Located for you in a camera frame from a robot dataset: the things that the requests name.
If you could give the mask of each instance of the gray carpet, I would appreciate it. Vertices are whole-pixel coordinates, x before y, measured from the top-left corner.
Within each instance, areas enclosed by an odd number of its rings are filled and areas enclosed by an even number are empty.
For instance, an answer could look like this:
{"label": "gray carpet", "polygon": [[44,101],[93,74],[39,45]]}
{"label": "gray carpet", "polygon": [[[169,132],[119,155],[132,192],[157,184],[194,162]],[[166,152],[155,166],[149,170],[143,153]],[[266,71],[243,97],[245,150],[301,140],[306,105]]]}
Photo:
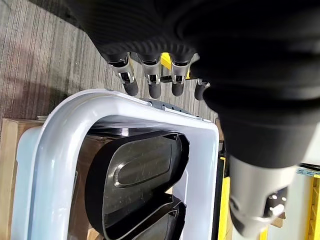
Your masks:
{"label": "gray carpet", "polygon": [[[0,0],[0,117],[47,115],[78,91],[106,88],[124,93],[111,67],[78,28],[60,0]],[[150,98],[142,67],[134,62],[137,98]],[[213,121],[217,114],[194,98],[195,81],[175,97],[162,84],[159,99]]]}

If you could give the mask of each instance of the black plastic tray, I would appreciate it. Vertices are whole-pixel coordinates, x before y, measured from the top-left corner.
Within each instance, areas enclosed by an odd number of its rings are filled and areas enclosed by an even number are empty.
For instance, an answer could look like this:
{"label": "black plastic tray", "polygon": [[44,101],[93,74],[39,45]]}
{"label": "black plastic tray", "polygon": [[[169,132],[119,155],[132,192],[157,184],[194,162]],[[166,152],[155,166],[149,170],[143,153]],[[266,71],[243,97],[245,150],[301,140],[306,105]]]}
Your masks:
{"label": "black plastic tray", "polygon": [[182,177],[188,159],[189,142],[177,132],[108,142],[86,179],[90,224],[107,240],[179,240],[186,206],[165,192]]}

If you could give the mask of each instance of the yellow metal frame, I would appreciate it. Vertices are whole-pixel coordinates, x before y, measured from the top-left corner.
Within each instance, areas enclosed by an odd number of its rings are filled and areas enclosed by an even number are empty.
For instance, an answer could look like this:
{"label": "yellow metal frame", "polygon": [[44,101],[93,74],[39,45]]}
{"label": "yellow metal frame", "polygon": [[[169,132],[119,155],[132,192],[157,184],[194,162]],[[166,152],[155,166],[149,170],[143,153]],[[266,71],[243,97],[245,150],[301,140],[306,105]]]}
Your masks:
{"label": "yellow metal frame", "polygon": [[[169,53],[164,52],[164,53],[161,54],[161,64],[162,64],[165,68],[171,70],[171,57],[170,57]],[[188,74],[187,74],[187,76],[186,76],[186,79],[189,79],[189,72],[190,72],[190,71],[188,71]]]}
{"label": "yellow metal frame", "polygon": [[267,240],[268,239],[268,227],[260,233],[259,240]]}
{"label": "yellow metal frame", "polygon": [[[220,159],[224,160],[224,167],[226,167],[226,158],[221,157]],[[230,195],[230,177],[225,177],[222,180],[218,240],[224,240],[227,234],[229,195]]]}
{"label": "yellow metal frame", "polygon": [[320,239],[320,175],[314,175],[310,184],[305,240]]}

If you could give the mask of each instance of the black rubber fingertip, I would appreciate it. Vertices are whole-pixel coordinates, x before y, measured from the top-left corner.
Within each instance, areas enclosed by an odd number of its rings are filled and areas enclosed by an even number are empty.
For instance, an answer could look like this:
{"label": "black rubber fingertip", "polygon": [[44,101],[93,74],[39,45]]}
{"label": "black rubber fingertip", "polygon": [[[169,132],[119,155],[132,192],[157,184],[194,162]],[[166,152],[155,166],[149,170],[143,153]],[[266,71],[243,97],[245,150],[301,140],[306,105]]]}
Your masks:
{"label": "black rubber fingertip", "polygon": [[176,97],[180,97],[182,93],[184,92],[184,84],[181,84],[180,82],[177,82],[176,84],[172,84],[172,93]]}
{"label": "black rubber fingertip", "polygon": [[125,92],[130,96],[136,96],[139,92],[137,81],[123,84]]}
{"label": "black rubber fingertip", "polygon": [[161,96],[161,84],[148,84],[149,86],[149,94],[153,99],[158,99]]}
{"label": "black rubber fingertip", "polygon": [[202,101],[204,99],[204,91],[206,87],[204,85],[199,85],[198,83],[195,85],[194,97],[198,101]]}

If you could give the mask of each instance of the white plastic bin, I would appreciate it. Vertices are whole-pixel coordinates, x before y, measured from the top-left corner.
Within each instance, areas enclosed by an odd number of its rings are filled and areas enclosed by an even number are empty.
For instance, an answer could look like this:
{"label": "white plastic bin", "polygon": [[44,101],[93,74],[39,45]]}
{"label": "white plastic bin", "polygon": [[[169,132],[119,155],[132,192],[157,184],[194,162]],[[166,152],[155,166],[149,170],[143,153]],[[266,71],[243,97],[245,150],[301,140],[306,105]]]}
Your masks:
{"label": "white plastic bin", "polygon": [[189,162],[173,194],[187,205],[182,240],[210,240],[219,134],[207,120],[105,89],[84,90],[61,102],[42,127],[18,145],[12,239],[66,240],[76,164],[88,130],[153,128],[190,141]]}

